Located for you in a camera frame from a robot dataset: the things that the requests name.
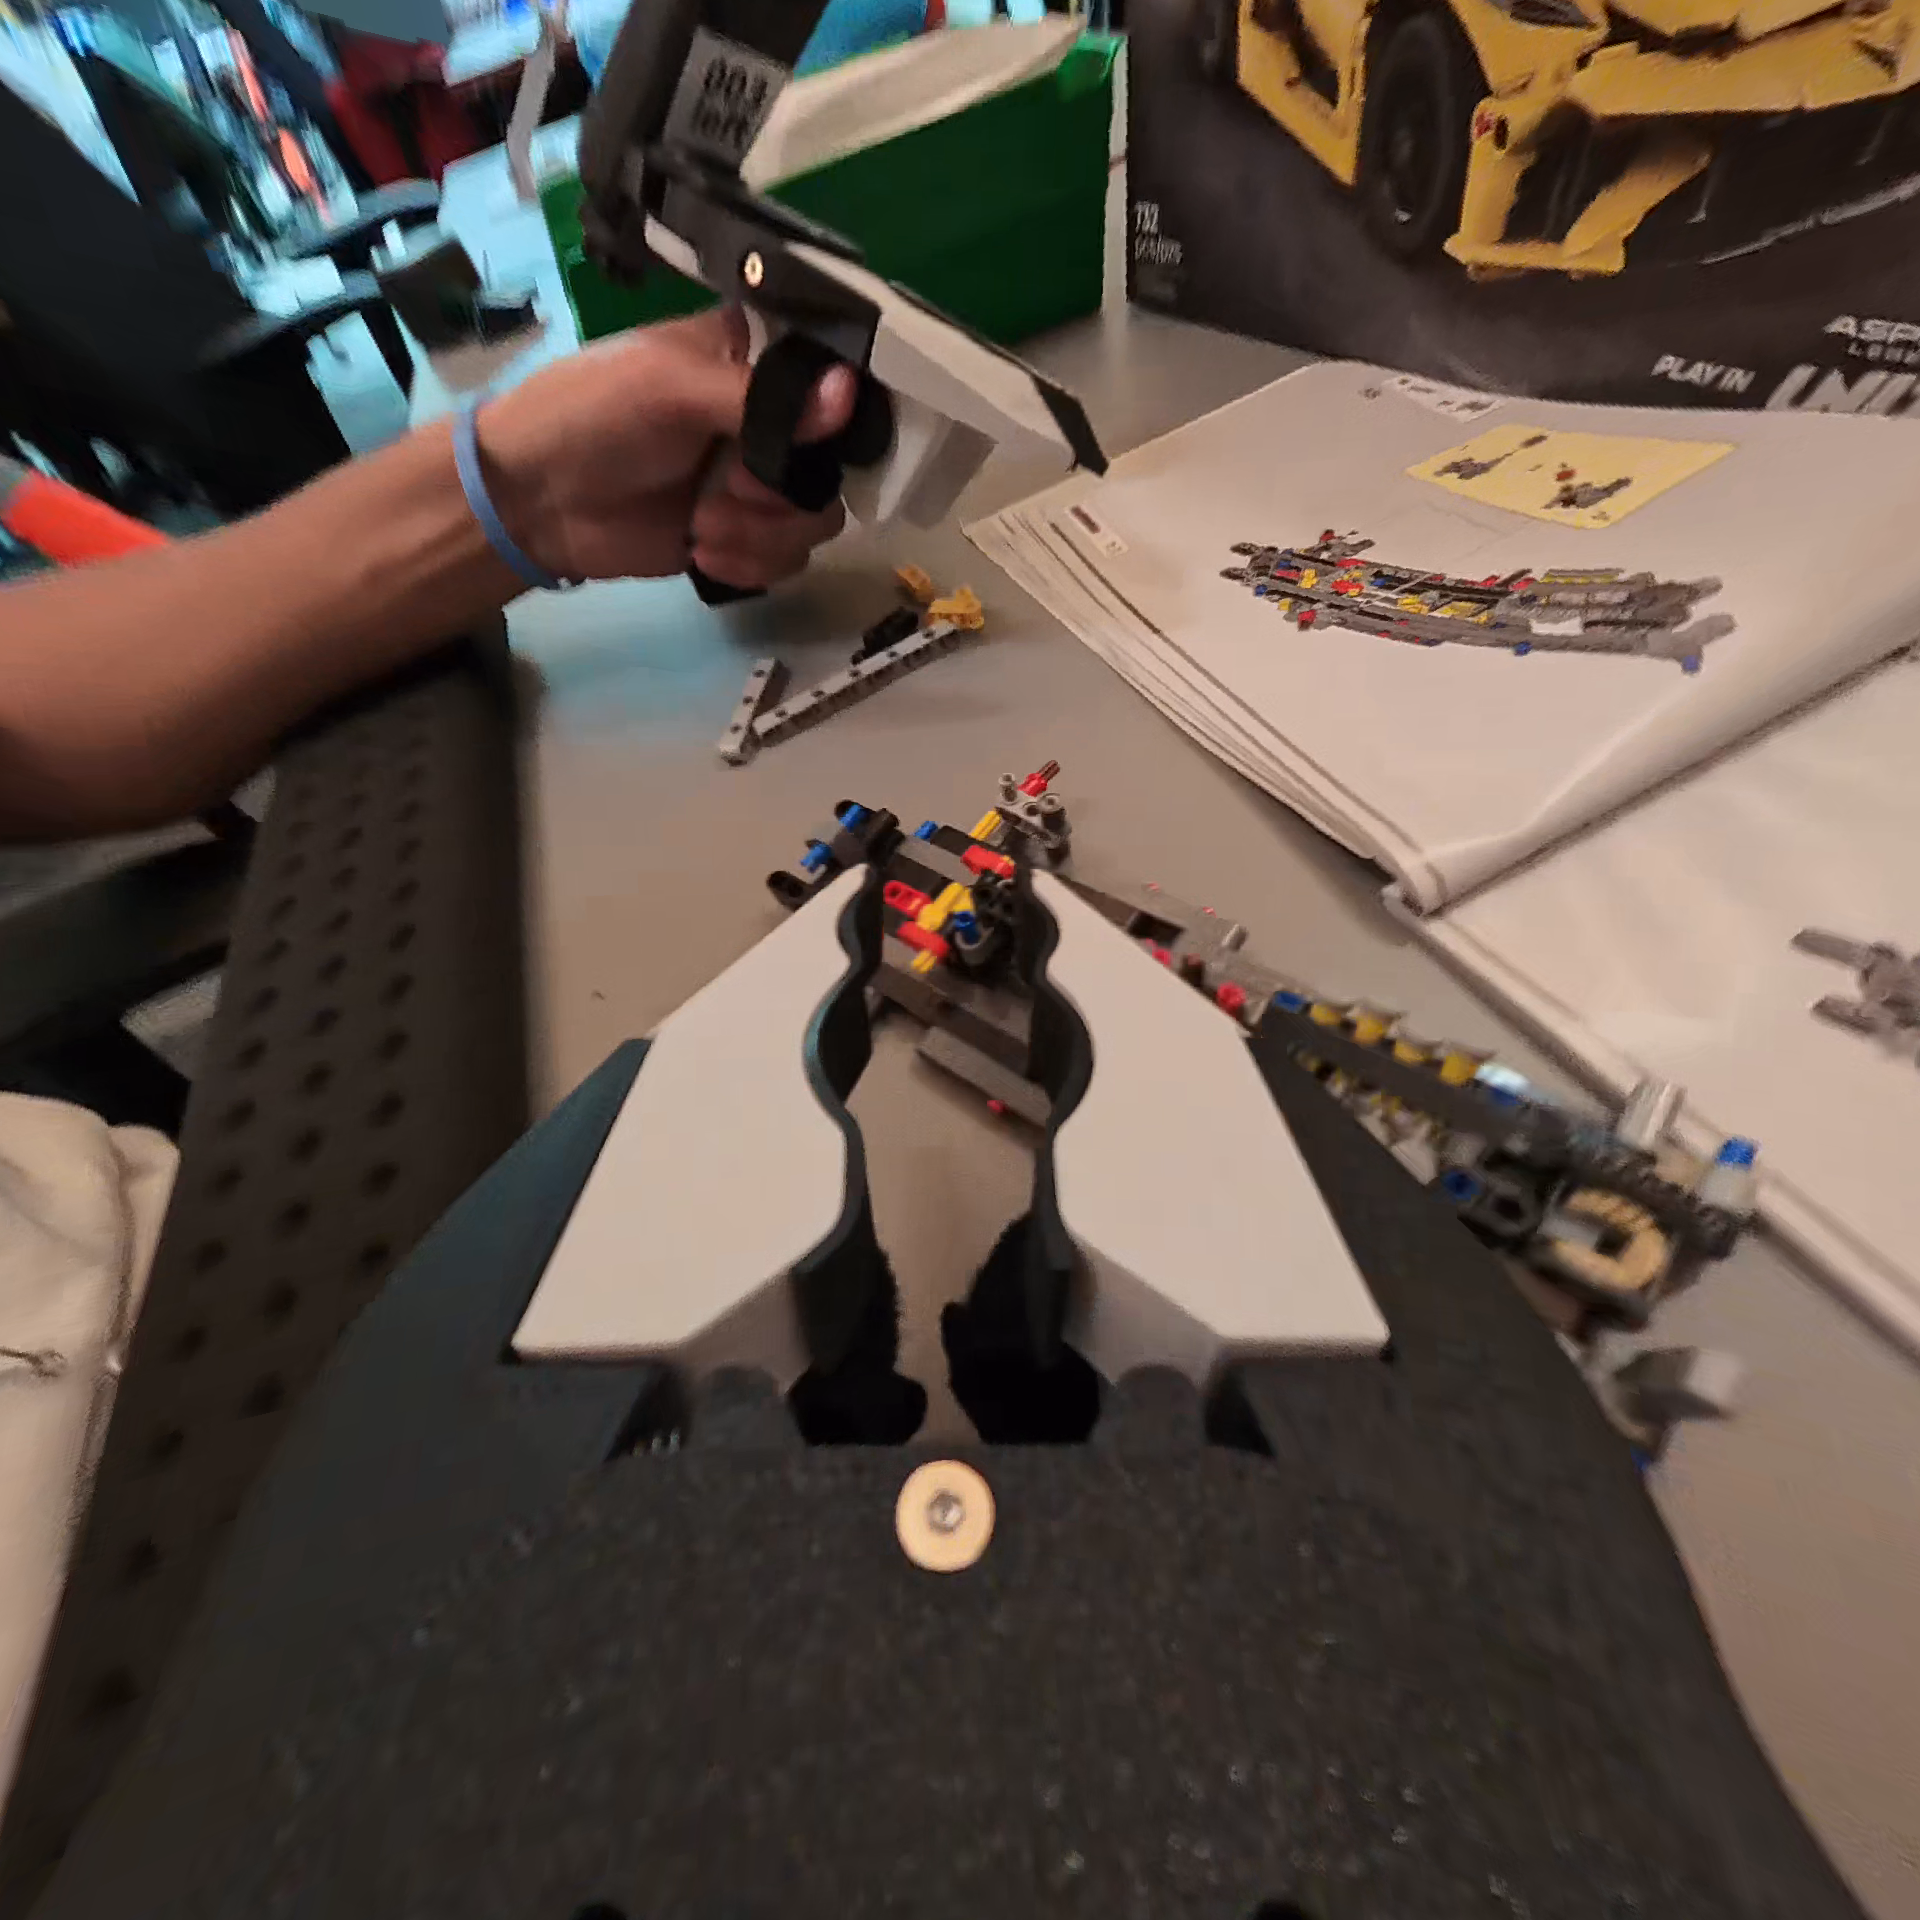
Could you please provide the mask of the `green plastic bin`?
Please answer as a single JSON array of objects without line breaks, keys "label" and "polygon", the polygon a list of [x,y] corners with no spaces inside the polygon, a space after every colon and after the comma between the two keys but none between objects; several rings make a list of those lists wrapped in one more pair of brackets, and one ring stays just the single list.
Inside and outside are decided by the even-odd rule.
[{"label": "green plastic bin", "polygon": [[1101,307],[1120,48],[1047,13],[860,54],[783,86],[742,179],[1021,344]]}]

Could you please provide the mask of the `grey lego connector red pin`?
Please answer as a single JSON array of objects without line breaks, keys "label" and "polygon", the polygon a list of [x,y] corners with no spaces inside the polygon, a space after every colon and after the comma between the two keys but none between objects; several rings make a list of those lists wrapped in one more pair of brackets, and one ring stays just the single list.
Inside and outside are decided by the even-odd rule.
[{"label": "grey lego connector red pin", "polygon": [[991,806],[989,843],[996,852],[1057,870],[1072,854],[1072,822],[1065,800],[1054,790],[1062,765],[1039,762],[1025,774],[1002,772]]}]

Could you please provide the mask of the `person's left forearm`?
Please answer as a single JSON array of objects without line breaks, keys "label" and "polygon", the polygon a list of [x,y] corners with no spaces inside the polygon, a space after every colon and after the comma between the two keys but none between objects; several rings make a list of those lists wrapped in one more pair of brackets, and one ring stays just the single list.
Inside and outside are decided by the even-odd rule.
[{"label": "person's left forearm", "polygon": [[1,841],[177,822],[518,597],[436,423],[251,519],[1,593]]}]

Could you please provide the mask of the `white lego instruction booklet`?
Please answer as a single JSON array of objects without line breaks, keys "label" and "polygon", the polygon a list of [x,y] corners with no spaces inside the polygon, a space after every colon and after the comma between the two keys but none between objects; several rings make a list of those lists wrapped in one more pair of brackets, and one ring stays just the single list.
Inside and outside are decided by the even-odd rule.
[{"label": "white lego instruction booklet", "polygon": [[1766,1227],[1913,1349],[1916,401],[1797,385],[1318,362],[968,538],[1576,1075],[1756,1141]]}]

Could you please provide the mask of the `black office chair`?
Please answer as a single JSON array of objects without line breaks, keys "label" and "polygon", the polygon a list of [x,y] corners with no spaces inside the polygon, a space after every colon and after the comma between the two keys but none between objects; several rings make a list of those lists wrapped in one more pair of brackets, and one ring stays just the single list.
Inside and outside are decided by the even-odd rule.
[{"label": "black office chair", "polygon": [[134,203],[13,89],[1,107],[1,427],[63,477],[95,446],[177,500],[246,516],[350,456],[309,344],[352,320],[408,401],[415,360],[381,291],[275,314],[205,248]]}]

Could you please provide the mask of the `black perforated panel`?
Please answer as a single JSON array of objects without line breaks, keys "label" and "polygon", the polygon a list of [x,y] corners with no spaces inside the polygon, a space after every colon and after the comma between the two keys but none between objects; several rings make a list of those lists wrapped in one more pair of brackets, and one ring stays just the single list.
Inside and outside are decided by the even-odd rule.
[{"label": "black perforated panel", "polygon": [[516,684],[453,642],[286,741],[261,813],[3,912],[3,1095],[177,1150],[3,1796],[24,1916],[342,1333],[525,1124]]}]

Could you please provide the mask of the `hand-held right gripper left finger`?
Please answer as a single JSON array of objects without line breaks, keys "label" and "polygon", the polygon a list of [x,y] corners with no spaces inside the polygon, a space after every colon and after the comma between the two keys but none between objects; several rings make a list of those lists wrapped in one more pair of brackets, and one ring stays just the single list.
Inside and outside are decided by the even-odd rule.
[{"label": "hand-held right gripper left finger", "polygon": [[873,879],[842,872],[659,1021],[516,1359],[834,1371],[851,1355],[884,1264],[847,1111]]}]

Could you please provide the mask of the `person's left hand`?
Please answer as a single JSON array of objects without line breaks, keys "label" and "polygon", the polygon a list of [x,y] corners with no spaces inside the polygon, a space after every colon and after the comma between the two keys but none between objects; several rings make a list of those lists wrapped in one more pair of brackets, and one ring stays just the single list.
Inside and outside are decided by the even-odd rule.
[{"label": "person's left hand", "polygon": [[746,466],[754,369],[746,318],[716,307],[636,328],[488,398],[491,498],[538,565],[583,583],[706,583],[760,593],[846,528],[831,497],[803,508]]}]

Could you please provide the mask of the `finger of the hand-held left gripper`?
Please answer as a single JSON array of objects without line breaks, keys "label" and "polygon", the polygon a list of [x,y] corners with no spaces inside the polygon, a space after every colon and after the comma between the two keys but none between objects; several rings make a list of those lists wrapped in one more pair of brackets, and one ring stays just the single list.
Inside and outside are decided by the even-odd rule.
[{"label": "finger of the hand-held left gripper", "polygon": [[1019,355],[846,257],[816,245],[788,245],[783,255],[853,307],[872,311],[867,373],[889,395],[981,433],[991,444],[1025,436],[1062,450],[1072,468],[1105,472],[1108,454],[1081,401]]}]

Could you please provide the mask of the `orange foam tube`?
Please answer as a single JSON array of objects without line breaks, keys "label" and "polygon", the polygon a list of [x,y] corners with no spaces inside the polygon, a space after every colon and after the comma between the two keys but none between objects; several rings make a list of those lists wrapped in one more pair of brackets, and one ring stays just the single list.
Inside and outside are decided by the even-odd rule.
[{"label": "orange foam tube", "polygon": [[9,454],[1,456],[1,530],[60,568],[108,565],[169,544],[158,528]]}]

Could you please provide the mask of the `long lego car chassis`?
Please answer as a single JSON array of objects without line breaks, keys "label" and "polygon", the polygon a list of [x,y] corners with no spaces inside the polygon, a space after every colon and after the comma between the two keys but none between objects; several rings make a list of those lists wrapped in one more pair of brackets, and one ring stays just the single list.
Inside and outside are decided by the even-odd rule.
[{"label": "long lego car chassis", "polygon": [[[1019,978],[1008,891],[1024,858],[996,850],[991,804],[969,828],[904,828],[877,806],[840,800],[831,827],[766,876],[800,911],[851,856],[882,875],[882,960],[873,1015],[920,1031],[929,1067],[980,1095],[996,1116],[1046,1119],[1036,1067],[1033,990]],[[1702,1349],[1601,1361],[1611,1333],[1642,1330],[1668,1297],[1725,1261],[1757,1209],[1759,1148],[1725,1138],[1712,1154],[1672,1141],[1682,1093],[1649,1078],[1617,1116],[1580,1116],[1493,1056],[1403,1033],[1357,1001],[1299,990],[1244,951],[1244,925],[1147,883],[1105,891],[1054,879],[1250,1041],[1275,1041],[1409,1176],[1522,1277],[1538,1314],[1593,1386],[1605,1419],[1643,1460],[1672,1428],[1731,1417],[1739,1364]]]}]

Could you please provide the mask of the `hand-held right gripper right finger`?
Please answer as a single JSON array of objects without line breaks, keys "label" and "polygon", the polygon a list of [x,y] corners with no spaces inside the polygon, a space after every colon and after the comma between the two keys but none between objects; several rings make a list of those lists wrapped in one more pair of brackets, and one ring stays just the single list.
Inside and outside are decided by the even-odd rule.
[{"label": "hand-held right gripper right finger", "polygon": [[1064,1011],[1065,1049],[1033,1223],[1068,1248],[1068,1344],[1111,1383],[1378,1359],[1386,1318],[1245,1033],[1064,880],[1030,884],[1033,1015]]}]

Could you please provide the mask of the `grey lego beam assembly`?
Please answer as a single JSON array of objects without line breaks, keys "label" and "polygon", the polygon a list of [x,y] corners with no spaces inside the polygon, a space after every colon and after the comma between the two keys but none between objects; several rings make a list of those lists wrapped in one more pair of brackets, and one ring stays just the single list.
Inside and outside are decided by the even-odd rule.
[{"label": "grey lego beam assembly", "polygon": [[783,661],[762,657],[751,662],[716,741],[722,765],[744,767],[865,705],[986,629],[986,608],[968,587],[939,591],[931,577],[911,566],[898,568],[893,585],[895,605],[869,622],[847,661],[817,683],[791,691]]}]

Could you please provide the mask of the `blue wristband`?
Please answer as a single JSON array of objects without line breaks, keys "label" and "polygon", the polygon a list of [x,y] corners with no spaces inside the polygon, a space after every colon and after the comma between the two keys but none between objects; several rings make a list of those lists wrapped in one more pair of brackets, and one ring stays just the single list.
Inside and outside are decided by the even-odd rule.
[{"label": "blue wristband", "polygon": [[586,583],[540,565],[523,551],[499,516],[488,482],[488,468],[477,435],[480,414],[485,401],[488,395],[483,393],[472,395],[459,403],[449,418],[453,478],[468,516],[477,527],[491,559],[509,572],[519,588],[550,595],[574,593]]}]

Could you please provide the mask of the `lego set box yellow car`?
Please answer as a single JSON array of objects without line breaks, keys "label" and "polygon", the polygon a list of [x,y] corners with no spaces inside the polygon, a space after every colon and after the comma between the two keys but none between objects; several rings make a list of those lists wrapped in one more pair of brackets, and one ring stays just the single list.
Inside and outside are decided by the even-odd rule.
[{"label": "lego set box yellow car", "polygon": [[1458,387],[1913,420],[1913,3],[1129,4],[1126,293]]}]

